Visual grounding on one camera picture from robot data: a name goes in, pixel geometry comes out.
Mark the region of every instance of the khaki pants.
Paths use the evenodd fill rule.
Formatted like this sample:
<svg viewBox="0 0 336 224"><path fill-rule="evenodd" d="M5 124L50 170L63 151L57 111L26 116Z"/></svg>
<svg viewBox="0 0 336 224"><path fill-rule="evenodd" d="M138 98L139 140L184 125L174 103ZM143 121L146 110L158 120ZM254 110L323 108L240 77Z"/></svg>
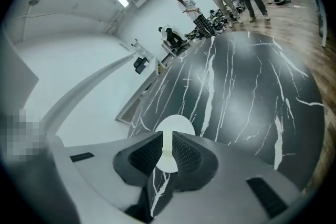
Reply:
<svg viewBox="0 0 336 224"><path fill-rule="evenodd" d="M239 12L237 11L237 9L235 8L234 4L232 3L231 0L213 0L215 2L215 4L217 5L218 8L220 8L220 10L222 11L224 17L227 20L231 20L229 12L227 12L226 7L224 6L224 3L226 5L228 5L228 7L231 9L233 15L235 15L236 18L239 18Z"/></svg>

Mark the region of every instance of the marble table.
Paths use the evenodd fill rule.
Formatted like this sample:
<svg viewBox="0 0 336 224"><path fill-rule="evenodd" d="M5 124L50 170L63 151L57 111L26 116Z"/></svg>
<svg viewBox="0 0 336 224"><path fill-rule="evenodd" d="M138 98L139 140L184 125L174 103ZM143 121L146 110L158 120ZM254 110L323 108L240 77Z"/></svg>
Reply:
<svg viewBox="0 0 336 224"><path fill-rule="evenodd" d="M176 57L140 103L128 136L173 114L188 118L197 136L258 156L299 189L320 156L318 87L286 44L269 36L224 33Z"/></svg>

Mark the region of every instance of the wooden floor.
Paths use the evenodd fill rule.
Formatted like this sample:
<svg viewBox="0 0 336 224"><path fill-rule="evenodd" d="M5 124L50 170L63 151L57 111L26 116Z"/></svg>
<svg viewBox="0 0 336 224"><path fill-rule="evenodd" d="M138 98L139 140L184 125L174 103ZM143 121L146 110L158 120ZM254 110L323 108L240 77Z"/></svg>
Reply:
<svg viewBox="0 0 336 224"><path fill-rule="evenodd" d="M320 160L306 187L306 191L316 189L326 177L335 159L336 149L336 40L333 32L329 31L326 48L322 48L322 38L319 36L318 17L310 0L292 0L300 8L268 5L271 21L266 22L255 5L257 21L249 23L248 11L243 12L242 25L235 24L228 31L248 30L272 36L290 45L301 60L310 68L320 89L325 114L325 136Z"/></svg>

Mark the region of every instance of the seated person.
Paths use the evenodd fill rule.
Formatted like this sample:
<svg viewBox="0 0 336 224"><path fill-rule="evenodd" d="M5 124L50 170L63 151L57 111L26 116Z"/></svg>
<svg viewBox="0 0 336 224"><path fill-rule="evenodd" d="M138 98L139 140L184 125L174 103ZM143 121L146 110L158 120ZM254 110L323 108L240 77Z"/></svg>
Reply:
<svg viewBox="0 0 336 224"><path fill-rule="evenodd" d="M175 27L166 25L159 27L159 32L162 34L162 41L171 48L176 48L183 44L183 41L187 41L185 35L183 35Z"/></svg>

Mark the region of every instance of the black rectangular slot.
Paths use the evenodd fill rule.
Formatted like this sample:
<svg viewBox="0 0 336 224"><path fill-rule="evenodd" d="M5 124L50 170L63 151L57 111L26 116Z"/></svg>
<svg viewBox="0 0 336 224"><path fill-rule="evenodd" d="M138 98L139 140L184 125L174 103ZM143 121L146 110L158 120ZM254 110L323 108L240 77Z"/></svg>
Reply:
<svg viewBox="0 0 336 224"><path fill-rule="evenodd" d="M94 157L94 155L91 152L86 152L86 153L70 156L70 159L72 160L73 163L75 163L75 162L79 162L84 159L89 159L92 157Z"/></svg>
<svg viewBox="0 0 336 224"><path fill-rule="evenodd" d="M246 182L257 196L270 218L277 216L287 209L287 205L284 201L261 177L251 178L246 180Z"/></svg>

